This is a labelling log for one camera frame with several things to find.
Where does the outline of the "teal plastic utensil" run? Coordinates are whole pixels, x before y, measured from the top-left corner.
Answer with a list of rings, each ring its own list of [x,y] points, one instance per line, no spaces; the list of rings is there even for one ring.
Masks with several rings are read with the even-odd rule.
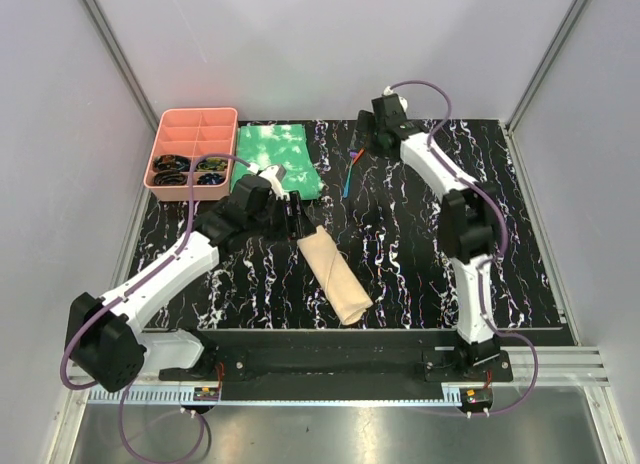
[[[347,171],[347,176],[344,182],[344,187],[343,187],[343,191],[342,191],[342,199],[347,199],[349,196],[349,192],[350,192],[350,185],[351,185],[351,177],[352,177],[352,172],[353,172],[353,167],[354,167],[354,159],[351,160],[349,167],[348,167],[348,171]]]

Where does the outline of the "beige cloth napkin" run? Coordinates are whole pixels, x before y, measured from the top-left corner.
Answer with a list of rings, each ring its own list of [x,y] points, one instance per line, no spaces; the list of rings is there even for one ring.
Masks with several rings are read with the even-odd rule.
[[[297,245],[340,323],[349,326],[359,321],[373,302],[330,234],[317,226]]]

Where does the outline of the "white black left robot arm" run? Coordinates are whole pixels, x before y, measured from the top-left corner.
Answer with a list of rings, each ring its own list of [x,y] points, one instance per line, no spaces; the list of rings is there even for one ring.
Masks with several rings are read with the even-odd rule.
[[[316,229],[300,195],[264,175],[246,175],[199,215],[191,230],[139,274],[101,297],[84,292],[71,303],[64,362],[93,385],[118,392],[141,373],[203,380],[216,373],[218,346],[195,329],[148,333],[151,318],[185,287],[239,251],[250,238],[298,241]]]

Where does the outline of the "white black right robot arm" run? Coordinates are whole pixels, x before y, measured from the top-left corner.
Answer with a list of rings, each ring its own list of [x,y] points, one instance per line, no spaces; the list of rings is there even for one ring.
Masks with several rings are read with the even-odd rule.
[[[491,267],[506,246],[506,222],[495,187],[480,183],[439,147],[434,131],[408,118],[406,104],[389,91],[362,110],[357,131],[367,149],[413,169],[440,204],[437,246],[454,270],[458,298],[457,341],[451,367],[466,380],[486,379],[500,361],[500,339],[490,309]]]

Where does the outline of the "orange plastic spoon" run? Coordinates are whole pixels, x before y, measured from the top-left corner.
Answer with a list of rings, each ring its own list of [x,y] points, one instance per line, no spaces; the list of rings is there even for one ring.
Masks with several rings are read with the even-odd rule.
[[[358,152],[354,153],[352,155],[352,162],[353,163],[357,162],[360,159],[360,157],[363,155],[363,153],[364,153],[364,149],[361,149]]]

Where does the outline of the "green white tie-dye cloth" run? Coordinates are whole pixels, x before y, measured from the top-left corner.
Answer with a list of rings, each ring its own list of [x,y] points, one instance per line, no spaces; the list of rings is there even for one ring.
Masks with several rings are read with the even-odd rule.
[[[260,170],[283,166],[283,189],[297,191],[302,200],[315,200],[321,195],[324,184],[311,162],[302,124],[243,126],[238,131],[236,155],[258,164]]]

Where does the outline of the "blue coiled band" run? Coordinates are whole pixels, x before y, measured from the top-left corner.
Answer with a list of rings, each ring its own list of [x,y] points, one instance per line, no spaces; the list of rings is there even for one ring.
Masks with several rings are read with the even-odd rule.
[[[197,179],[198,185],[221,185],[225,181],[225,177],[222,174],[209,172],[200,175]]]

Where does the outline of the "yellow green coiled band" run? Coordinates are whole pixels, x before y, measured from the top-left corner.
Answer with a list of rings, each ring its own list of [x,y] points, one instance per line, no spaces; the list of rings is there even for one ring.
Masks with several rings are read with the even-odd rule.
[[[196,165],[197,172],[225,172],[228,161],[220,157],[208,157]]]

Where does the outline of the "dark coiled band bottom-left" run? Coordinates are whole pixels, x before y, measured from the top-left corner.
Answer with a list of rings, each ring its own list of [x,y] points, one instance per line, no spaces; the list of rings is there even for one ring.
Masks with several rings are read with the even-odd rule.
[[[157,187],[166,186],[185,186],[188,181],[186,173],[179,171],[161,171],[158,172],[152,180],[152,184]]]

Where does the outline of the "pink compartment tray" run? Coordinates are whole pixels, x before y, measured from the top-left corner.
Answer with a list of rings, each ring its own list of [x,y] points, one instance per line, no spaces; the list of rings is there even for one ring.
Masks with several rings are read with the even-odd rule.
[[[238,112],[232,107],[178,108],[165,111],[159,122],[146,172],[145,187],[160,202],[189,199],[188,185],[157,187],[152,169],[156,156],[176,154],[191,159],[191,164],[207,154],[233,154],[239,129]]]

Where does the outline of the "dark coiled band top-left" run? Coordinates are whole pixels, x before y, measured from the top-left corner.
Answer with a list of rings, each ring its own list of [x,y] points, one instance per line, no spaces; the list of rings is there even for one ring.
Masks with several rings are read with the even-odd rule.
[[[191,166],[191,159],[176,154],[163,154],[156,156],[152,163],[152,169],[160,172],[187,172]]]

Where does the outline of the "aluminium front frame rail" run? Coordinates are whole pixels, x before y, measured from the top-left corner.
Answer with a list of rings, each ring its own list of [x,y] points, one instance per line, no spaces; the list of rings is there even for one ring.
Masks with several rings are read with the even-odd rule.
[[[142,373],[118,392],[96,385],[87,391],[92,403],[182,404],[186,406],[477,406],[490,403],[500,387],[525,391],[538,387],[605,387],[609,383],[597,351],[589,348],[505,348],[511,383],[426,382],[400,374],[265,375],[243,382],[211,380],[162,381],[159,373]]]

